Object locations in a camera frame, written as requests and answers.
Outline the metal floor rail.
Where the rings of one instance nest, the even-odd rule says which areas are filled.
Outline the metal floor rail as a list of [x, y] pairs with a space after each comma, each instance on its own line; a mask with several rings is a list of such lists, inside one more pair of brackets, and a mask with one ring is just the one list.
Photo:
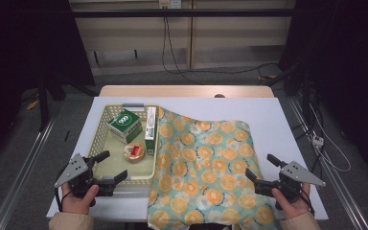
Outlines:
[[320, 151], [319, 147], [314, 145], [311, 133], [309, 132], [308, 123], [303, 117], [301, 106], [296, 100], [293, 99], [288, 99], [288, 102], [296, 118], [302, 125], [303, 130], [306, 132], [306, 136], [310, 142], [310, 145], [313, 147], [315, 157], [318, 160], [318, 163], [322, 166], [322, 172], [325, 173], [330, 180], [330, 184], [333, 186], [333, 189], [335, 190], [343, 208], [347, 212], [347, 215], [354, 228], [356, 230], [368, 230], [368, 223], [358, 207], [354, 197], [349, 192], [348, 187], [340, 177], [339, 170], [337, 170], [335, 166], [331, 164], [331, 159], [329, 158], [328, 154], [324, 150]]
[[52, 195], [49, 167], [39, 166], [57, 119], [41, 127], [21, 117], [0, 149], [0, 230], [46, 230]]

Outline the round tin with red label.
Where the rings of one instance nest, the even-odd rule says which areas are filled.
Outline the round tin with red label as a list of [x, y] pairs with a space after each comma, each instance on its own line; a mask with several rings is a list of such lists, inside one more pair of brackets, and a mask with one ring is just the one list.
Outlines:
[[142, 143], [132, 142], [125, 146], [124, 157], [128, 162], [136, 163], [145, 156], [145, 147]]

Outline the square green and white box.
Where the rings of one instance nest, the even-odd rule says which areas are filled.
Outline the square green and white box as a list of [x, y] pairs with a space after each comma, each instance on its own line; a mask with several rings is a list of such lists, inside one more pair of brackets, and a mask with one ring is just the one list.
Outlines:
[[143, 131], [140, 117], [125, 108], [109, 120], [107, 126], [124, 144], [131, 143]]

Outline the person's left hand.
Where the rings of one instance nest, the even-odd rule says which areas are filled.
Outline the person's left hand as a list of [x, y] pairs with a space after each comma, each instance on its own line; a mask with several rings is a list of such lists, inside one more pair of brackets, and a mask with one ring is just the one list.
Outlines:
[[61, 201], [62, 211], [65, 213], [88, 215], [90, 204], [95, 199], [99, 186], [93, 185], [83, 198], [75, 197], [67, 184], [61, 186], [63, 198]]

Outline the orange slice print bag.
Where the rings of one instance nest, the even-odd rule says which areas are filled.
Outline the orange slice print bag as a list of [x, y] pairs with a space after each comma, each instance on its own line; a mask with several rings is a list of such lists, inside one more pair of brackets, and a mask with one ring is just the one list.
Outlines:
[[155, 230], [202, 223], [275, 230], [268, 199], [246, 176], [262, 173], [248, 123], [200, 121], [158, 110], [158, 151], [148, 203]]

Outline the person's right hand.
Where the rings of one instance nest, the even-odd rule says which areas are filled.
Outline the person's right hand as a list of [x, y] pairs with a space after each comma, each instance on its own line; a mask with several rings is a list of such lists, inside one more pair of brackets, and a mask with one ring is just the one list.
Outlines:
[[299, 217], [311, 210], [309, 205], [311, 185], [308, 183], [302, 185], [301, 195], [292, 203], [290, 203], [277, 188], [273, 188], [271, 192], [278, 204], [282, 207], [285, 219]]

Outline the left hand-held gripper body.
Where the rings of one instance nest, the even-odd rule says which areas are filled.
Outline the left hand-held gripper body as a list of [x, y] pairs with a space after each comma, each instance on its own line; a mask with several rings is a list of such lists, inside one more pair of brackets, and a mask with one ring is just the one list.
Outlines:
[[84, 197], [93, 185], [98, 185], [100, 189], [97, 196], [112, 196], [115, 189], [114, 180], [96, 179], [93, 175], [93, 167], [96, 163], [89, 162], [91, 157], [83, 157], [79, 153], [74, 155], [59, 173], [54, 187], [58, 189], [67, 183], [74, 196]]

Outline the narrow green and white box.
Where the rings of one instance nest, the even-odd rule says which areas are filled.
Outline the narrow green and white box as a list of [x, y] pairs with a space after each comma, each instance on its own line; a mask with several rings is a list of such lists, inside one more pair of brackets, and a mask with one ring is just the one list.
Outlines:
[[155, 106], [149, 106], [147, 108], [147, 119], [145, 128], [145, 144], [147, 154], [154, 155], [155, 150], [155, 136], [156, 136], [156, 112]]

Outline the black horizontal bar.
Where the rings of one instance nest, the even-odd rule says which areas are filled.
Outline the black horizontal bar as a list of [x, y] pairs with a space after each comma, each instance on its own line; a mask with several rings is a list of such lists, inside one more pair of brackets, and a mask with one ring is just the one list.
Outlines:
[[192, 10], [115, 10], [115, 11], [73, 11], [77, 18], [94, 17], [282, 17], [293, 16], [290, 9], [192, 9]]

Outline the white wall socket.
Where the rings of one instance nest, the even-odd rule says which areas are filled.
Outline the white wall socket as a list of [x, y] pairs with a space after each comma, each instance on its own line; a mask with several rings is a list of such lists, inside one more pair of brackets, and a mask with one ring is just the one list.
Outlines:
[[159, 0], [160, 9], [180, 9], [181, 7], [181, 0]]

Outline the black curtain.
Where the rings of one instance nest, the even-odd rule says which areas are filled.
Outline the black curtain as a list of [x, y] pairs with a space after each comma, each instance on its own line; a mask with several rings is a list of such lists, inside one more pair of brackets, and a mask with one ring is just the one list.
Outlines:
[[296, 0], [279, 68], [301, 61], [316, 90], [368, 164], [368, 0]]
[[70, 0], [0, 0], [0, 144], [28, 89], [93, 85], [94, 79]]

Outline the pale green perforated plastic basket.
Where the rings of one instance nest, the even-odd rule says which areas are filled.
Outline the pale green perforated plastic basket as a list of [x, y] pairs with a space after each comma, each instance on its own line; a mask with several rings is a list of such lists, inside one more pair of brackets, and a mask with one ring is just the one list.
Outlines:
[[[100, 120], [97, 126], [96, 133], [94, 135], [91, 147], [87, 155], [89, 157], [95, 156], [105, 150], [110, 152], [110, 156], [107, 157], [101, 163], [96, 163], [93, 167], [94, 177], [97, 179], [113, 178], [115, 175], [127, 170], [127, 179], [122, 182], [125, 186], [139, 186], [150, 185], [154, 172], [155, 161], [158, 145], [157, 128], [158, 123], [156, 121], [156, 136], [155, 136], [155, 150], [154, 155], [147, 154], [145, 144], [145, 128], [147, 119], [147, 108], [149, 106], [155, 106], [157, 109], [156, 119], [158, 119], [158, 108], [156, 104], [142, 104], [142, 103], [121, 103], [121, 104], [107, 104], [103, 113], [100, 116]], [[107, 122], [116, 116], [123, 109], [130, 110], [140, 117], [143, 131], [132, 141], [142, 143], [145, 147], [145, 156], [141, 161], [136, 163], [128, 162], [124, 157], [124, 148], [128, 144], [122, 143], [115, 134], [113, 134], [108, 126]]]

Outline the person's dark clothing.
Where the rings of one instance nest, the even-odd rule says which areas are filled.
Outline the person's dark clothing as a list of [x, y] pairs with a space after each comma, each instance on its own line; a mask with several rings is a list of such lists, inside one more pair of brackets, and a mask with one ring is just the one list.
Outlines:
[[190, 226], [189, 230], [230, 230], [230, 225], [224, 225], [219, 223], [200, 223], [193, 224]]

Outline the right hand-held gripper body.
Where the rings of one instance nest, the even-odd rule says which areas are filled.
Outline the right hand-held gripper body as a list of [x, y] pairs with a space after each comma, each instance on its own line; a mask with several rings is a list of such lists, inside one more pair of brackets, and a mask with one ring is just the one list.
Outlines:
[[303, 183], [324, 187], [326, 183], [319, 177], [305, 169], [299, 163], [291, 161], [272, 161], [272, 164], [280, 168], [279, 178], [274, 181], [264, 181], [254, 178], [255, 193], [263, 196], [271, 196], [272, 189], [281, 191], [287, 201], [294, 201], [300, 194]]

